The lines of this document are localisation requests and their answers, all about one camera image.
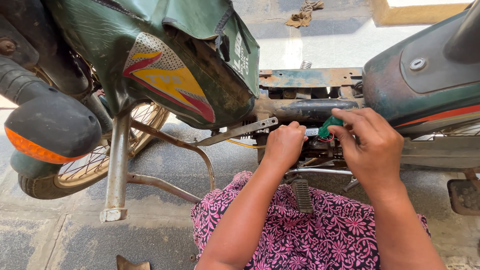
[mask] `metal bracket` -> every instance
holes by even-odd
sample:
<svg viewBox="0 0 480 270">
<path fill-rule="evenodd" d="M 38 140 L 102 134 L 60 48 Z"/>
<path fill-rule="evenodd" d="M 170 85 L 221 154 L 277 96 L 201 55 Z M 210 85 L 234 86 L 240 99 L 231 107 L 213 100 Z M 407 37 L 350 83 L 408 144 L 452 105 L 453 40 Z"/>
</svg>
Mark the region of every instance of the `metal bracket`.
<svg viewBox="0 0 480 270">
<path fill-rule="evenodd" d="M 278 119 L 276 117 L 268 118 L 265 120 L 261 120 L 255 123 L 251 123 L 245 126 L 237 127 L 234 129 L 230 129 L 229 131 L 220 133 L 218 135 L 212 136 L 210 138 L 201 140 L 199 142 L 190 143 L 193 146 L 210 146 L 219 142 L 223 142 L 225 140 L 231 139 L 233 137 L 237 137 L 243 135 L 245 133 L 254 132 L 257 130 L 265 129 L 274 125 L 278 124 Z"/>
</svg>

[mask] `dirty floor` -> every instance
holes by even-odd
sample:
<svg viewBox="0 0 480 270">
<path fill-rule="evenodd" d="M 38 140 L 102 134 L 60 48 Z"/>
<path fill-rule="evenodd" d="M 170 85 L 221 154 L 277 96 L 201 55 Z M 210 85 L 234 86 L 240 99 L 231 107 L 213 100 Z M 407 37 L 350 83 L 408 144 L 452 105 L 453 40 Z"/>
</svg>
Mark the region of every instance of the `dirty floor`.
<svg viewBox="0 0 480 270">
<path fill-rule="evenodd" d="M 313 62 L 313 68 L 363 66 L 375 54 L 426 27 L 377 27 L 366 0 L 325 0 L 325 9 L 313 12 L 309 27 L 285 26 L 301 2 L 234 1 L 261 46 L 261 69 L 298 68 L 303 59 Z M 10 112 L 0 110 L 0 123 Z M 174 116 L 162 130 L 187 141 L 210 135 Z M 8 165 L 13 148 L 5 133 L 0 134 L 0 150 L 0 270 L 114 269 L 117 254 L 134 263 L 149 261 L 153 270 L 193 269 L 189 257 L 197 248 L 191 232 L 191 205 L 155 187 L 128 184 L 128 218 L 100 223 L 105 180 L 69 197 L 36 200 L 22 193 Z M 254 149 L 223 142 L 205 151 L 220 188 L 235 173 L 257 167 Z M 129 171 L 162 178 L 197 196 L 209 188 L 199 156 L 158 140 L 130 161 Z M 461 176 L 405 172 L 401 177 L 415 209 L 427 217 L 440 254 L 478 258 L 480 218 L 457 215 L 449 205 L 446 182 Z M 309 179 L 315 187 L 331 192 L 338 192 L 349 181 L 315 175 Z M 349 196 L 368 202 L 361 187 Z"/>
</svg>

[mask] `floral pattern fabric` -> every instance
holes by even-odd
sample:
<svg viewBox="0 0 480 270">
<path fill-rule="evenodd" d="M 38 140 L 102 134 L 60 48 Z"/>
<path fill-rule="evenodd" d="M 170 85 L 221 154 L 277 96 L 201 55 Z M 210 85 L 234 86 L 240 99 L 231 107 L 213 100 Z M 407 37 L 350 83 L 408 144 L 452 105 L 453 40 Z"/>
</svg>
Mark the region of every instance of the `floral pattern fabric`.
<svg viewBox="0 0 480 270">
<path fill-rule="evenodd" d="M 208 193 L 192 208 L 198 257 L 251 175 L 238 173 L 227 187 Z M 379 269 L 372 206 L 311 187 L 310 196 L 313 213 L 301 213 L 290 185 L 278 187 L 258 247 L 245 269 Z M 418 217 L 430 235 L 425 217 Z"/>
</svg>

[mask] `rear wheel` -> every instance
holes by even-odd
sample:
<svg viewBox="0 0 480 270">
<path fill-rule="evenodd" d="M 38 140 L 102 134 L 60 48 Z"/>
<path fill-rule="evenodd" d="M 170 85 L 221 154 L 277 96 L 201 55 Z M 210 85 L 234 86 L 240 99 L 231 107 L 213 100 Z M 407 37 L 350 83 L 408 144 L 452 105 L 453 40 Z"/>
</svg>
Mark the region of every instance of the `rear wheel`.
<svg viewBox="0 0 480 270">
<path fill-rule="evenodd" d="M 132 111 L 132 118 L 160 129 L 169 112 L 156 103 L 141 104 Z M 140 152 L 153 136 L 132 129 L 136 138 L 130 137 L 129 158 Z M 42 179 L 18 175 L 22 190 L 38 199 L 56 199 L 79 192 L 103 179 L 108 172 L 110 138 L 102 139 L 97 148 L 80 160 L 64 164 L 58 173 Z"/>
</svg>

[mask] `brake pedal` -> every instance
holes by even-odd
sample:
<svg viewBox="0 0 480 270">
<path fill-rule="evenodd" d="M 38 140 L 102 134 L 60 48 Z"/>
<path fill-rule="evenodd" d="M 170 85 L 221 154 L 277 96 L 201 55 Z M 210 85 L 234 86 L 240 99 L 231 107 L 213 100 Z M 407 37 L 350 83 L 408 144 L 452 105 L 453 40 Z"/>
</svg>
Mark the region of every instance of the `brake pedal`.
<svg viewBox="0 0 480 270">
<path fill-rule="evenodd" d="M 297 199 L 297 209 L 302 213 L 313 213 L 308 181 L 306 179 L 296 179 L 290 185 Z"/>
</svg>

